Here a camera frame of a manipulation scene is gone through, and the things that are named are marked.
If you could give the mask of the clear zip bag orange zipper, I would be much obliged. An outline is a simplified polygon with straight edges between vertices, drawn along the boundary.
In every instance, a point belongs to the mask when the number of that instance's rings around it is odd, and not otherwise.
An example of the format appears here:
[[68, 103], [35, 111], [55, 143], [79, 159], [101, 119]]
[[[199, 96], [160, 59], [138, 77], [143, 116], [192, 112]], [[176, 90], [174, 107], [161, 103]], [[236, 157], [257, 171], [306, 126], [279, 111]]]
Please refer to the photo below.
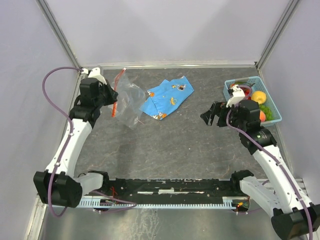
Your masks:
[[118, 93], [117, 102], [109, 106], [111, 117], [134, 129], [142, 115], [141, 107], [146, 101], [145, 91], [130, 81], [126, 75], [126, 68], [116, 75], [111, 87]]

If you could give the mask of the orange peach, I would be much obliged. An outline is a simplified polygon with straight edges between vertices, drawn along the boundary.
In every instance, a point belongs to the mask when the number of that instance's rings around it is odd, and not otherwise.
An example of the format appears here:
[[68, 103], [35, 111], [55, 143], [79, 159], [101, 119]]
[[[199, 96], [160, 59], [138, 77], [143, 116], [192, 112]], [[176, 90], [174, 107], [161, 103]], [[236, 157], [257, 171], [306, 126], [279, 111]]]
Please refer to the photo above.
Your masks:
[[261, 122], [265, 122], [266, 121], [266, 114], [261, 110], [260, 114], [259, 114], [259, 119]]

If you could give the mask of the yellow lemon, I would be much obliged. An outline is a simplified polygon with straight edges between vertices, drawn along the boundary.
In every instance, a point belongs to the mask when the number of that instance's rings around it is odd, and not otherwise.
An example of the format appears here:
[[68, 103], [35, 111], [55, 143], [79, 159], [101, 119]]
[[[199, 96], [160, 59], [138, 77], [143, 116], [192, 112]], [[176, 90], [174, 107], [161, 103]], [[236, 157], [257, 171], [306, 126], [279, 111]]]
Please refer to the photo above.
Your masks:
[[257, 102], [259, 105], [262, 105], [267, 101], [267, 95], [265, 92], [257, 90], [251, 95], [251, 100]]

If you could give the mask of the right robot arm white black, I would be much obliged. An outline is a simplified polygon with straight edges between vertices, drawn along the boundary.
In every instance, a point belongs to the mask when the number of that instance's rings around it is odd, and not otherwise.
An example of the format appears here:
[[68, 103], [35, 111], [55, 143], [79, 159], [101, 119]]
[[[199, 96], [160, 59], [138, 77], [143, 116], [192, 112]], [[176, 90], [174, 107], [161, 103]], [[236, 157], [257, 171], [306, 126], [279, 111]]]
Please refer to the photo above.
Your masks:
[[314, 204], [299, 187], [284, 162], [277, 141], [271, 132], [261, 125], [259, 104], [250, 99], [228, 106], [215, 101], [200, 118], [210, 126], [218, 117], [218, 127], [229, 127], [238, 132], [242, 145], [259, 163], [273, 191], [268, 190], [251, 173], [229, 183], [231, 193], [243, 193], [253, 199], [270, 217], [272, 227], [282, 240], [308, 235], [320, 226], [320, 206]]

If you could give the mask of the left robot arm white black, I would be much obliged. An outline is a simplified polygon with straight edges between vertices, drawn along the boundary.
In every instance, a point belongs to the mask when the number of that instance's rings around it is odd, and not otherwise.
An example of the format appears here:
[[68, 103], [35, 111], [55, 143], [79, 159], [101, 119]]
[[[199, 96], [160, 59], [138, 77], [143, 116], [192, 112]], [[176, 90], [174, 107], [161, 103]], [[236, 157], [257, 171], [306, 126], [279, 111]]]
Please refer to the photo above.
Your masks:
[[107, 172], [90, 171], [74, 177], [82, 147], [93, 130], [100, 109], [113, 105], [118, 93], [104, 77], [87, 77], [81, 80], [79, 95], [68, 115], [64, 137], [53, 159], [44, 171], [37, 171], [33, 182], [44, 204], [75, 208], [84, 195], [96, 191], [106, 195], [111, 189]]

